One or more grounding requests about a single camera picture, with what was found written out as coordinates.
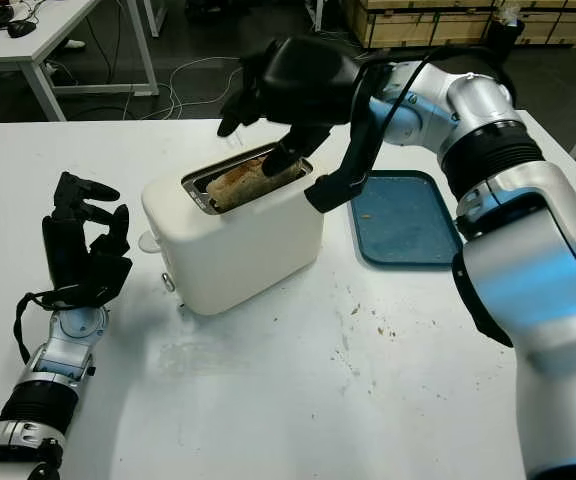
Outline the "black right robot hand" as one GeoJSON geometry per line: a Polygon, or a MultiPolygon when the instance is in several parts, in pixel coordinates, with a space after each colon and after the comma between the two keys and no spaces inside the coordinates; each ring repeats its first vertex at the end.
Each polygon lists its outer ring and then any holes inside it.
{"type": "Polygon", "coordinates": [[[288,125],[263,161],[265,176],[310,156],[333,126],[350,121],[359,67],[333,45],[308,36],[274,40],[240,65],[241,88],[223,105],[217,135],[228,137],[261,118],[288,125]]]}

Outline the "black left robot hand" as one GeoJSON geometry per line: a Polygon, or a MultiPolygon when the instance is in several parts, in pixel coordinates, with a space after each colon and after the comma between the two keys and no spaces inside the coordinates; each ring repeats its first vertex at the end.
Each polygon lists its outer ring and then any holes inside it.
{"type": "Polygon", "coordinates": [[[128,208],[121,204],[109,212],[91,203],[119,198],[110,186],[61,173],[42,233],[53,286],[69,304],[103,304],[127,279],[132,268],[126,256],[128,208]]]}

